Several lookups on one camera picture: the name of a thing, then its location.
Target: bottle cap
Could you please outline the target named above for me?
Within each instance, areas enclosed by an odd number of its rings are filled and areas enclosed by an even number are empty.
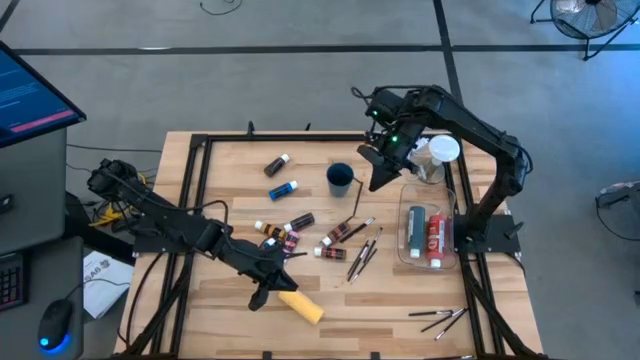
[[[329,239],[328,236],[325,236],[324,239],[322,239],[322,241],[320,241],[322,243],[322,245],[324,246],[331,246],[331,239]]]

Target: wooden tabletop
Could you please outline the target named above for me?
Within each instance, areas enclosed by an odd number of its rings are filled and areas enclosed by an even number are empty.
[[[186,165],[190,132],[170,132],[160,162],[155,191],[169,201],[178,202]],[[313,248],[340,221],[347,218],[355,202],[354,186],[342,199],[330,196],[325,177],[332,162],[350,164],[356,177],[365,180],[371,166],[357,152],[352,142],[227,142],[215,143],[209,166],[204,201],[223,199],[231,207],[229,222],[235,228],[233,237],[256,243],[265,236],[258,233],[256,220],[282,225],[306,212],[313,212],[316,224],[301,231],[297,251],[310,255],[290,260],[287,272],[300,290],[324,308],[323,319],[311,325],[272,294],[257,312],[247,304],[255,285],[249,278],[219,261],[196,256],[184,323],[180,357],[184,358],[256,358],[262,351],[272,351],[275,358],[339,357],[366,358],[378,351],[383,358],[425,358],[474,354],[468,314],[439,341],[436,327],[421,333],[420,329],[438,319],[412,317],[415,311],[459,309],[466,306],[459,265],[451,270],[425,272],[398,260],[396,237],[398,208],[402,187],[409,183],[401,177],[375,193],[367,186],[355,219],[357,226],[369,217],[376,221],[347,241],[348,259],[336,262],[315,258]],[[291,161],[273,178],[262,169],[283,153]],[[470,145],[465,146],[467,167],[476,201],[487,190],[495,173],[495,161]],[[196,159],[191,186],[194,201],[202,153]],[[457,167],[452,166],[459,188]],[[299,188],[277,202],[267,192],[285,182],[296,180]],[[430,202],[432,199],[421,199]],[[459,199],[461,210],[464,201]],[[222,211],[205,209],[204,215],[222,218]],[[378,253],[358,281],[345,284],[344,278],[353,259],[367,239],[382,226]],[[131,291],[127,299],[128,314],[133,294],[154,255],[140,257],[135,266]],[[520,338],[534,351],[542,351],[527,286],[522,270],[507,256],[487,256],[497,307]],[[166,256],[158,262],[144,285],[134,314],[132,335],[137,335],[156,311]],[[481,311],[487,351],[492,351],[486,315]],[[173,312],[165,326],[163,351],[168,351],[173,326]],[[123,316],[121,332],[125,332],[127,316]],[[115,351],[124,344],[118,340]]]

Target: paper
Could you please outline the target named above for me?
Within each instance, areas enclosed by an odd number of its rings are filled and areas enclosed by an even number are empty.
[[[105,279],[116,284],[130,283],[133,266],[124,264],[97,251],[84,258],[84,282],[91,279]],[[115,286],[105,281],[91,281],[84,284],[84,309],[95,319],[104,315],[129,285]]]

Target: computer monitor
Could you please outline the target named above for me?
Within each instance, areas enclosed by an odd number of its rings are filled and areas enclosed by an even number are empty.
[[[77,106],[0,41],[0,148],[85,119]]]

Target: gray floor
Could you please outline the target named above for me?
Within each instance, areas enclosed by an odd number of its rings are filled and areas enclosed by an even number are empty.
[[[0,0],[0,7],[8,0]],[[0,39],[17,48],[294,44],[439,44],[431,1],[244,0],[210,17],[198,1],[22,0]],[[535,0],[445,0],[454,45],[575,44],[552,24],[528,23]],[[222,1],[208,6],[221,10]],[[540,16],[545,15],[543,7]],[[640,26],[619,43],[640,43]],[[535,171],[510,201],[521,232],[527,282],[546,353],[568,359],[640,359],[640,243],[598,223],[593,198],[613,182],[640,179],[640,52],[456,53],[465,104],[517,135]],[[437,83],[448,88],[440,52],[410,54],[147,55],[26,57],[89,115],[69,141],[161,148],[170,130],[364,129],[348,88]],[[119,157],[139,168],[159,156],[69,150],[95,166]],[[90,198],[85,174],[68,189]],[[620,231],[640,236],[616,212]],[[119,304],[87,325],[86,356],[106,356]]]

